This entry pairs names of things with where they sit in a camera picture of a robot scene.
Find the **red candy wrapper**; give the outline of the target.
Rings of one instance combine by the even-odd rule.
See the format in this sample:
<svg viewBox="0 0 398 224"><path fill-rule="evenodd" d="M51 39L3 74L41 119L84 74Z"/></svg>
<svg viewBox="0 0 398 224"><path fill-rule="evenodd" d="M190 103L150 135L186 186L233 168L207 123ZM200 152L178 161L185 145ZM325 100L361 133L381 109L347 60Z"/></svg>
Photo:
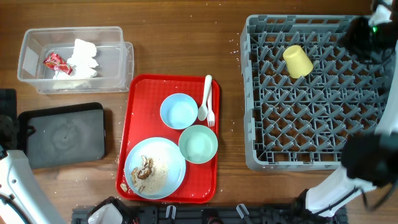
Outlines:
<svg viewBox="0 0 398 224"><path fill-rule="evenodd" d="M56 72L64 72L70 75L73 71L72 67L67 64L67 61L61 58L59 54L51 52L48 57L44 60L44 65Z"/></svg>

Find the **yellow plastic cup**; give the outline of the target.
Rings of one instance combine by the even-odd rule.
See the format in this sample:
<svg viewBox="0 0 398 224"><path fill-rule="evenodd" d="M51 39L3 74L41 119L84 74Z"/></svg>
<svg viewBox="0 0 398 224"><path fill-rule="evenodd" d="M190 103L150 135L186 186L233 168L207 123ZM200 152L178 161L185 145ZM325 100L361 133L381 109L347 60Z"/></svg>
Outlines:
<svg viewBox="0 0 398 224"><path fill-rule="evenodd" d="M313 70L313 63L299 45L292 45L284 50L283 58L287 70L292 78L298 79L310 74Z"/></svg>

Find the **white napkin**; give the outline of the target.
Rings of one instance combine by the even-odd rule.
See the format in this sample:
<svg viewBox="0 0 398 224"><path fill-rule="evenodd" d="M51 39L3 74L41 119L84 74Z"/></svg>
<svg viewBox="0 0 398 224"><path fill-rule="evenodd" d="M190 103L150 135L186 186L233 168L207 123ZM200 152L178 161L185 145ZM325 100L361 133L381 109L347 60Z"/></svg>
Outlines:
<svg viewBox="0 0 398 224"><path fill-rule="evenodd" d="M88 79L97 76L98 72L95 70L99 66L95 60L97 49L95 44L81 39L75 39L73 53L67 59L73 71L70 75L64 72L56 72L53 79L56 82L53 84L54 89L78 89L90 88L91 84Z"/></svg>

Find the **small light blue saucer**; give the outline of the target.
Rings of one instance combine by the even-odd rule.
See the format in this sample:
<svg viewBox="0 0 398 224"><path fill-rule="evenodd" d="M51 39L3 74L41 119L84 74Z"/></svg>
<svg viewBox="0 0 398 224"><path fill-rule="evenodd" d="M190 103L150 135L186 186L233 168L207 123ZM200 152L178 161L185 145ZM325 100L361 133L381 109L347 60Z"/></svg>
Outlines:
<svg viewBox="0 0 398 224"><path fill-rule="evenodd" d="M184 93L169 95L160 106L161 120L172 129L188 128L197 120L197 116L196 101Z"/></svg>

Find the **white plastic spoon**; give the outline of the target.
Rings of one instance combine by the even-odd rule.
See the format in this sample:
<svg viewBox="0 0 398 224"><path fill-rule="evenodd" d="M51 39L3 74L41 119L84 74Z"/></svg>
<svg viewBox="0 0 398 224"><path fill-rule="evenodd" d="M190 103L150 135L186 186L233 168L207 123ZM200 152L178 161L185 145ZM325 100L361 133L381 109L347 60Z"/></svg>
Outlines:
<svg viewBox="0 0 398 224"><path fill-rule="evenodd" d="M213 77L211 75L207 75L205 77L205 83L204 83L204 88L203 88L203 99L202 99L201 106L198 108L198 119L200 121L204 121L208 114L208 108L206 106L206 103L207 103L207 99L208 99L209 92L211 89L212 79L213 79Z"/></svg>

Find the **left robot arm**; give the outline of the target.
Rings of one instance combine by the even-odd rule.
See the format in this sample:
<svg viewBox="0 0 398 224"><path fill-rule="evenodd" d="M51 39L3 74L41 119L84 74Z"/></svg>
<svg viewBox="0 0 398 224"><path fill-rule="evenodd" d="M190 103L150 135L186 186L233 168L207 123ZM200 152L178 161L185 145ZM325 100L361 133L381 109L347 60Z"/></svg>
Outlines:
<svg viewBox="0 0 398 224"><path fill-rule="evenodd" d="M4 223L64 223L40 188L23 150L35 132L17 118L14 89L1 90L1 220Z"/></svg>

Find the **rice and food scraps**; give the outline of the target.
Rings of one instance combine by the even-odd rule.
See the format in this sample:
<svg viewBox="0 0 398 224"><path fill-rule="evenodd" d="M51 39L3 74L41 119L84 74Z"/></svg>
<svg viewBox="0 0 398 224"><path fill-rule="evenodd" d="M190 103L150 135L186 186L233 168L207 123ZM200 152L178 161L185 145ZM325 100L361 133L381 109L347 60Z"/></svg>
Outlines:
<svg viewBox="0 0 398 224"><path fill-rule="evenodd" d="M131 181L140 194L155 195L164 188L168 172L161 159L141 156L141 163L131 172Z"/></svg>

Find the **mint green bowl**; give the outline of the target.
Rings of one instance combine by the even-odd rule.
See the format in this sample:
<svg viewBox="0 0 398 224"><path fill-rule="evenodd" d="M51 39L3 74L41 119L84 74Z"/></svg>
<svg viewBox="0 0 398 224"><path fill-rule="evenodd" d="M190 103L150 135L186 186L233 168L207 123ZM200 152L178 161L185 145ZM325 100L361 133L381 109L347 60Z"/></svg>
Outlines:
<svg viewBox="0 0 398 224"><path fill-rule="evenodd" d="M181 133L178 146L188 162L204 164L212 160L217 153L218 138L210 128L197 124Z"/></svg>

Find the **large light blue plate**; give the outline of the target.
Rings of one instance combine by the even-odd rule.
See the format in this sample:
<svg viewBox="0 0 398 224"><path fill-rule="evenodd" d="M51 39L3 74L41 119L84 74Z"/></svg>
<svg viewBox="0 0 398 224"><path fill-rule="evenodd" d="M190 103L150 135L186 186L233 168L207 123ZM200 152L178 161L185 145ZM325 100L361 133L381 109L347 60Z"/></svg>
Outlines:
<svg viewBox="0 0 398 224"><path fill-rule="evenodd" d="M155 195L140 194L133 187L131 172L141 163L141 156L159 158L169 167L165 186ZM129 188L138 196L149 200L166 198L174 193L180 187L185 177L185 171L186 162L180 149L174 142L166 138L149 138L139 142L131 149L124 166L124 174Z"/></svg>

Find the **white plastic fork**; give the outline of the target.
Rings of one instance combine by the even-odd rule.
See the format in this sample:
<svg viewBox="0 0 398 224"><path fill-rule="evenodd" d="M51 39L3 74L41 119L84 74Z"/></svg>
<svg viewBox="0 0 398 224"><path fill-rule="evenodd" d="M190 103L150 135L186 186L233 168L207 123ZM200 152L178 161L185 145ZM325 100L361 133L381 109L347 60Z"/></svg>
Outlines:
<svg viewBox="0 0 398 224"><path fill-rule="evenodd" d="M208 107L208 114L207 114L207 122L209 127L213 127L215 125L215 114L213 112L213 92L212 87L210 87L208 99L207 99L207 107Z"/></svg>

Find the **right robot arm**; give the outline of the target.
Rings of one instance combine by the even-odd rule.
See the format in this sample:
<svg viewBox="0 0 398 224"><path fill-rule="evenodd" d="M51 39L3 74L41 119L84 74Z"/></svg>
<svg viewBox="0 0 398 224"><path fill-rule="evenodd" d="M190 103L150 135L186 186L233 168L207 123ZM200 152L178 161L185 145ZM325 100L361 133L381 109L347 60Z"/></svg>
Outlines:
<svg viewBox="0 0 398 224"><path fill-rule="evenodd" d="M351 21L338 43L358 56L363 64L385 64L397 53L397 1L373 1L371 17ZM352 137L345 143L340 166L316 187L304 190L292 203L290 218L299 223L325 222L357 196L390 185L375 204L364 201L366 210L377 210L397 188L397 74L393 73L387 104L371 134Z"/></svg>

